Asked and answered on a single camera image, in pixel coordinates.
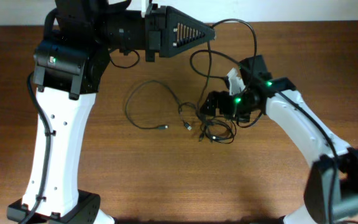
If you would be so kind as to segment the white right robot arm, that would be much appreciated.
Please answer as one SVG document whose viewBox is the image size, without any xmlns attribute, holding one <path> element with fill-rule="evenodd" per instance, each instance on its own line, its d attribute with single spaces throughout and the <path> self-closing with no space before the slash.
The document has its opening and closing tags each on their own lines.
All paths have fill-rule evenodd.
<svg viewBox="0 0 358 224">
<path fill-rule="evenodd" d="M 274 79 L 262 55 L 238 66 L 223 78 L 228 90 L 212 91 L 201 113 L 220 114 L 240 124 L 258 110 L 284 130 L 311 168 L 304 204 L 269 222 L 347 223 L 358 215 L 358 148 L 335 135 L 287 77 Z"/>
</svg>

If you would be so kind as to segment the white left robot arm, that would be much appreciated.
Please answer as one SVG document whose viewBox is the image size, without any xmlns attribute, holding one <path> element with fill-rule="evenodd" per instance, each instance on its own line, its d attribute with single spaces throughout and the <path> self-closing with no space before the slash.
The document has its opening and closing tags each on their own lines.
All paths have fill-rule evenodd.
<svg viewBox="0 0 358 224">
<path fill-rule="evenodd" d="M 171 6 L 144 1 L 56 0 L 27 79 L 38 112 L 34 160 L 25 194 L 7 208 L 17 223 L 113 223 L 98 194 L 78 188 L 85 127 L 115 50 L 148 62 L 213 40 L 213 28 Z"/>
</svg>

